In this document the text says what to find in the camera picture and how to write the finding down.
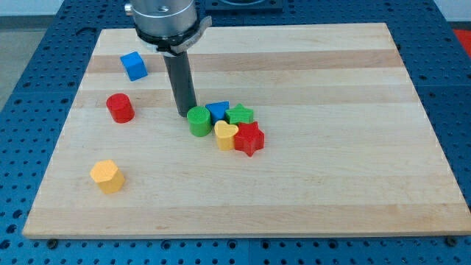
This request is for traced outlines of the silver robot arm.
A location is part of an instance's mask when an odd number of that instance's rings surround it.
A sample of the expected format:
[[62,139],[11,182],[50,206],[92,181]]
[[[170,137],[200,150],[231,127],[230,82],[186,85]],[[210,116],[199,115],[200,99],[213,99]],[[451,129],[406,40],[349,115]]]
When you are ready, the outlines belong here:
[[129,0],[124,10],[132,16],[138,37],[146,43],[181,43],[199,28],[194,0]]

